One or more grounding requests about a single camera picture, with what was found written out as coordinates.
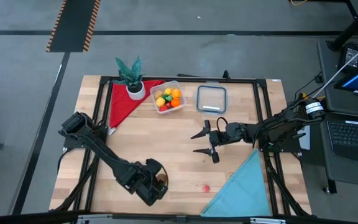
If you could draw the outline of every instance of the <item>orange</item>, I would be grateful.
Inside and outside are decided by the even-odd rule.
[[[179,99],[181,96],[181,92],[179,89],[174,89],[172,90],[171,95],[174,99]]]
[[[180,106],[180,100],[179,100],[179,99],[173,99],[173,100],[171,101],[171,105],[172,105],[173,107]]]

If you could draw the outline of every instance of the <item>light blue towel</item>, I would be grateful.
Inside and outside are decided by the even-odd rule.
[[[258,150],[236,170],[201,213],[202,217],[271,216]]]

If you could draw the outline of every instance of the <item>floor mat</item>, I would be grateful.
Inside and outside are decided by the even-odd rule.
[[[47,52],[87,52],[100,0],[64,0],[47,45]]]

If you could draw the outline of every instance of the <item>wooden tabletop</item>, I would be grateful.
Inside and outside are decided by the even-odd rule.
[[[92,116],[99,79],[100,76],[96,75],[84,76],[76,102],[76,111]],[[209,147],[209,142],[207,137],[193,140],[190,137],[201,131],[205,119],[209,119],[212,129],[215,129],[218,118],[196,110],[194,95],[200,84],[180,83],[187,105],[171,114],[158,114],[151,96],[148,97],[107,139],[106,144],[119,157],[131,162],[140,161],[143,164],[146,159],[153,158],[164,165],[169,176],[169,186],[163,199],[156,201],[151,207],[147,206],[136,194],[127,193],[115,181],[111,168],[101,161],[91,207],[93,212],[199,215],[227,179],[248,158],[252,152],[252,145],[244,142],[217,147],[221,160],[218,164],[213,164],[207,155],[192,152],[194,149]],[[221,83],[221,85],[227,88],[230,101],[224,117],[229,122],[257,123],[252,85],[244,83]],[[279,113],[286,107],[282,83],[280,80],[267,80],[267,86],[272,112]],[[106,92],[107,90],[104,90],[100,118]],[[262,89],[259,90],[259,94],[266,118]],[[50,202],[51,209],[58,207],[77,184],[83,154],[84,150],[74,150],[63,158]],[[287,188],[302,208],[310,213],[299,161],[288,153],[280,155]],[[262,154],[260,160],[269,198]],[[211,187],[209,193],[203,192],[204,185]],[[280,191],[277,186],[275,188],[278,209],[283,213]],[[87,191],[86,185],[80,208],[85,206]]]

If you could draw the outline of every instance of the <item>gray floor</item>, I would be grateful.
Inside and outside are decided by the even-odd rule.
[[[353,3],[358,11],[358,1]],[[51,29],[60,4],[0,0],[0,29]],[[332,2],[293,7],[287,0],[105,0],[96,30],[342,30],[351,21],[345,4]],[[220,77],[229,70],[232,77],[279,78],[291,101],[320,71],[316,43],[330,38],[94,36],[88,53],[70,55],[24,213],[48,210],[62,153],[57,131],[74,110],[82,76],[115,75],[115,56],[132,61],[140,55],[147,75]],[[0,151],[0,215],[9,213],[63,57],[46,53],[47,41],[47,36],[0,36],[0,141],[5,143]],[[305,91],[316,87],[312,83]],[[358,185],[338,183],[338,194],[326,195],[321,191],[323,167],[305,165],[304,176],[315,215],[358,221]]]

